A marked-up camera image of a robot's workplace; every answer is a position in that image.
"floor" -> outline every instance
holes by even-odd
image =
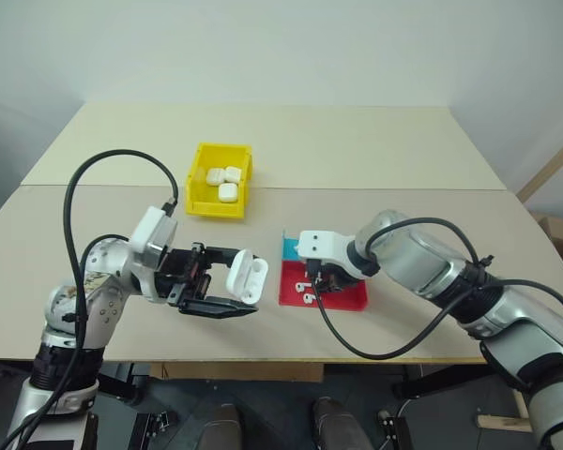
[[[422,367],[429,373],[437,367]],[[419,372],[418,366],[409,373]],[[321,383],[153,381],[140,410],[177,412],[179,424],[159,435],[150,450],[191,450],[215,407],[232,402],[241,410],[246,450],[313,450],[309,410],[321,396],[341,401],[358,419],[375,448],[384,441],[377,425],[381,409],[396,413],[401,401],[390,386],[403,378],[400,366],[328,366]],[[22,375],[0,370],[0,441],[6,434]],[[99,450],[127,449],[136,411],[120,401],[100,396]],[[497,378],[471,382],[452,391],[411,401],[404,409],[416,450],[526,450],[535,448],[531,435],[479,430],[477,413],[516,415],[510,390]]]

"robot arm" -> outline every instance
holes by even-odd
[[[42,422],[29,442],[39,445],[68,441],[70,446],[62,448],[92,448],[91,436],[96,433],[98,419],[89,410],[99,389],[102,355],[130,295],[140,294],[149,302],[167,303],[183,314],[214,319],[258,310],[249,302],[206,296],[211,279],[207,270],[213,263],[232,268],[227,284],[246,291],[250,283],[251,302],[256,303],[266,276],[264,260],[253,260],[248,250],[205,247],[200,243],[194,243],[190,250],[170,249],[175,228],[174,219],[150,207],[128,242],[108,238],[90,249],[87,263],[82,262],[87,322],[81,360],[67,392],[50,409],[50,415],[60,416],[58,422]],[[246,269],[247,260],[249,270],[237,270],[242,264]],[[250,264],[261,269],[258,279],[251,277]],[[76,347],[76,300],[74,286],[61,286],[51,293],[44,310],[46,325],[40,348],[31,376],[23,382],[9,433],[46,403],[63,378]]]
[[[367,246],[375,233],[405,219],[382,212],[356,236],[305,231],[297,252],[321,292],[341,290],[380,268],[440,308],[471,290],[450,315],[480,341],[506,383],[530,395],[537,441],[563,449],[563,318],[518,289],[499,286],[484,264],[473,264],[418,226],[385,233]]]

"wire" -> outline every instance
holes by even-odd
[[[377,232],[372,234],[371,237],[367,240],[367,243],[365,244],[365,254],[369,257],[371,261],[377,262],[377,257],[375,256],[374,253],[371,252],[372,244],[376,239],[378,239],[380,236],[386,233],[390,233],[393,232],[394,230],[398,230],[399,228],[408,227],[409,225],[418,225],[421,223],[432,223],[450,229],[453,233],[455,233],[459,237],[459,239],[461,239],[461,242],[463,242],[463,244],[467,248],[467,251],[469,252],[469,256],[471,257],[471,262],[473,263],[473,265],[476,266],[479,265],[478,253],[476,252],[473,245],[471,244],[471,241],[469,241],[467,236],[465,236],[465,233],[462,232],[461,229],[457,227],[454,223],[438,217],[408,218],[407,220],[402,220],[400,222],[393,223],[392,225],[388,225],[386,228],[378,230]]]
[[[122,236],[121,234],[103,234],[102,236],[98,236],[96,239],[92,240],[92,242],[90,242],[85,248],[84,253],[82,253],[82,258],[79,262],[79,267],[82,271],[82,274],[85,275],[85,264],[87,263],[87,258],[89,257],[90,251],[92,251],[92,248],[94,248],[94,246],[98,242],[103,241],[104,239],[120,239],[122,241],[129,241],[127,237]]]
[[[459,305],[463,300],[465,300],[465,298],[467,298],[474,291],[473,289],[469,289],[465,292],[462,292],[461,295],[456,296],[450,303],[448,303],[432,319],[431,322],[429,322],[426,325],[425,328],[423,328],[423,330],[421,330],[419,332],[418,335],[413,337],[413,339],[411,339],[409,342],[407,342],[405,345],[403,345],[400,349],[395,350],[393,352],[389,352],[389,353],[373,354],[373,353],[362,352],[361,350],[357,349],[356,347],[353,347],[346,339],[344,339],[342,337],[342,335],[338,332],[338,330],[336,330],[336,327],[333,325],[333,323],[331,322],[331,320],[327,316],[326,309],[323,306],[323,301],[321,300],[321,295],[319,294],[319,291],[317,290],[316,282],[317,282],[317,280],[316,280],[316,277],[315,277],[311,281],[312,291],[314,292],[315,300],[317,301],[317,306],[319,307],[319,310],[321,311],[321,315],[323,316],[323,320],[326,323],[327,328],[329,328],[329,331],[331,331],[331,334],[334,335],[334,337],[337,340],[339,340],[340,343],[346,349],[348,349],[349,351],[351,351],[355,355],[360,356],[361,358],[365,358],[365,359],[372,359],[373,361],[383,361],[383,360],[386,360],[386,359],[395,358],[397,356],[400,356],[400,355],[405,354],[408,351],[412,350],[414,347],[419,345],[420,342],[423,339],[425,339],[427,336],[429,336],[430,333],[432,333],[433,330],[436,328],[436,326],[438,326],[440,324],[440,322],[442,322],[442,320],[445,317],[447,317],[447,315],[449,315],[450,312],[453,309],[455,309],[455,307],[457,305]]]
[[[73,241],[73,232],[71,227],[71,207],[73,202],[73,193],[75,192],[75,188],[77,187],[77,184],[84,172],[94,163],[105,158],[124,155],[146,159],[159,167],[171,182],[171,188],[173,191],[173,201],[171,202],[171,208],[174,208],[178,203],[179,188],[171,171],[169,171],[169,169],[167,169],[167,167],[165,167],[165,165],[155,157],[152,157],[143,152],[139,152],[137,150],[116,149],[98,153],[97,155],[94,155],[93,157],[85,161],[71,176],[71,179],[68,182],[67,191],[65,192],[65,200],[63,202],[63,231],[65,235],[65,246],[67,248],[68,260],[71,265],[71,271],[73,272],[73,278],[75,279],[75,288],[77,292],[75,299],[75,315],[77,318],[75,322],[75,350],[73,352],[73,355],[71,356],[67,368],[65,369],[65,373],[63,374],[58,385],[56,386],[46,403],[44,403],[44,405],[42,405],[35,413],[26,417],[25,420],[23,420],[22,423],[7,436],[7,438],[1,444],[0,450],[6,449],[19,434],[21,434],[21,438],[19,439],[19,443],[17,444],[17,450],[23,449],[26,446],[29,438],[43,419],[43,416],[48,412],[48,410],[51,409],[54,403],[56,403],[60,396],[62,396],[62,394],[65,392],[65,389],[67,388],[67,385],[70,381],[73,369],[75,369],[75,366],[77,365],[79,358],[83,353],[87,321],[87,308],[85,303],[84,272],[82,271],[82,265],[77,261],[77,253],[75,251],[75,243]],[[85,249],[86,251],[84,252],[84,254],[86,252],[87,254],[89,254],[91,247],[88,246]]]
[[[382,443],[379,448],[377,450],[384,450],[386,448],[386,445],[388,445],[388,443],[390,442],[390,437],[386,436],[386,440],[384,441],[384,443]]]
[[[491,288],[499,288],[503,286],[527,286],[529,288],[535,288],[540,291],[544,291],[549,295],[552,295],[562,306],[563,306],[563,295],[559,292],[555,291],[553,288],[549,288],[541,283],[537,283],[536,281],[530,281],[528,279],[497,279],[491,281],[488,284],[484,284],[483,286],[478,287],[481,291]]]
[[[401,407],[398,409],[398,411],[396,412],[396,415],[394,417],[400,417],[403,412],[404,412],[404,408],[406,408],[406,405],[408,405],[411,402],[412,398],[409,398],[407,400],[405,400],[403,402],[403,404],[401,405]]]

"tabletop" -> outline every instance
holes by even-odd
[[[159,158],[183,184],[198,143],[252,146],[252,188],[504,189],[448,108],[88,103],[23,180],[65,185],[112,148]],[[84,185],[167,186],[138,158],[104,160]]]
[[[38,348],[43,307],[50,291],[70,277],[62,237],[63,186],[20,187],[0,211],[0,358],[29,359]],[[168,187],[81,186],[73,204],[77,247],[102,233],[129,235],[149,204],[168,198]],[[563,293],[563,262],[513,194],[506,190],[278,189],[253,188],[240,221],[189,217],[177,208],[176,248],[192,241],[251,248],[269,263],[258,312],[223,321],[184,316],[175,308],[132,296],[105,359],[111,361],[310,360],[359,361],[329,333],[317,309],[281,307],[278,289],[282,235],[301,230],[354,233],[377,212],[398,209],[408,216],[452,220],[480,255],[492,253],[490,272],[530,278]],[[460,251],[449,232],[426,230]],[[212,272],[212,294],[225,294],[225,270]],[[367,281],[363,312],[331,311],[331,320],[366,352],[394,350],[438,312],[384,275]],[[555,311],[560,306],[530,292]],[[395,362],[480,362],[478,343],[452,318]]]

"red tray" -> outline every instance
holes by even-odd
[[[304,303],[303,295],[312,293],[311,288],[304,292],[297,292],[297,283],[309,283],[304,276],[304,263],[300,261],[281,262],[280,305],[290,307],[317,308],[317,302]],[[321,294],[326,309],[342,309],[344,311],[362,311],[367,306],[367,290],[365,282],[360,281],[357,286],[346,288],[342,292],[326,292]]]

